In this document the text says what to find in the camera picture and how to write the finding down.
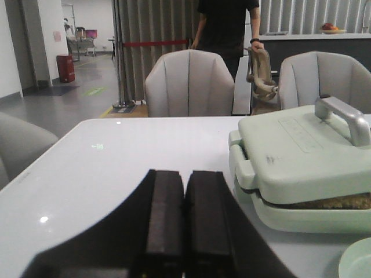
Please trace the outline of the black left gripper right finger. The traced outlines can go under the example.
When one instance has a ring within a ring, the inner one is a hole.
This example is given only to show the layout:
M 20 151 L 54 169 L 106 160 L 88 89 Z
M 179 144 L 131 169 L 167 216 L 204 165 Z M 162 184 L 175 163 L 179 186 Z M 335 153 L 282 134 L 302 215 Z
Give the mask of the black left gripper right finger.
M 244 214 L 223 173 L 191 174 L 185 214 L 186 277 L 294 277 Z

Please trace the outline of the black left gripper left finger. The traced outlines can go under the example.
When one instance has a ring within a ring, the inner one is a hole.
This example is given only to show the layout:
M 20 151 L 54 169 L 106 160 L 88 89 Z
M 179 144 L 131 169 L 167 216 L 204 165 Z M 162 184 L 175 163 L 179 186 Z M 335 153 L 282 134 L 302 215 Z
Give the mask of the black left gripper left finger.
M 34 257 L 22 277 L 182 277 L 183 183 L 149 170 L 102 220 Z

